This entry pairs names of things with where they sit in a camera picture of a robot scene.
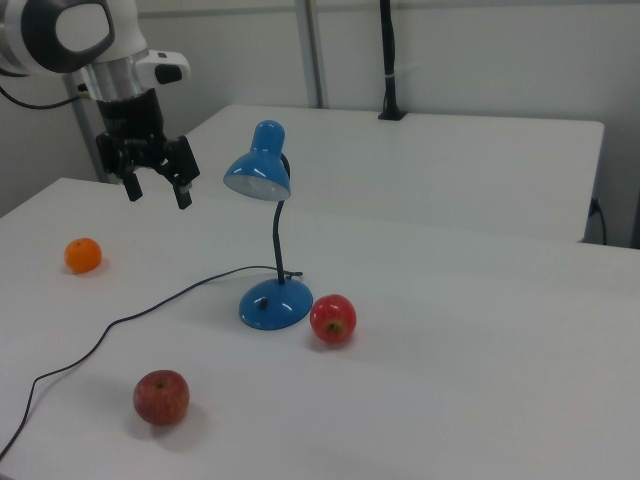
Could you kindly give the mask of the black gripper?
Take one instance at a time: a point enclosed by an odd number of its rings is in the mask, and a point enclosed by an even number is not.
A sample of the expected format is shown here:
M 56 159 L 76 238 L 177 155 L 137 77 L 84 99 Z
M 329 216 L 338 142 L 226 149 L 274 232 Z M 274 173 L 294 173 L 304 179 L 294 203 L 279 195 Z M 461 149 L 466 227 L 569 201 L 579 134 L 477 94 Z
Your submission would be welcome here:
M 142 197 L 135 168 L 160 165 L 159 173 L 171 183 L 178 207 L 188 208 L 192 182 L 200 170 L 185 136 L 167 141 L 156 90 L 97 105 L 105 126 L 96 137 L 103 170 L 122 182 L 129 200 Z

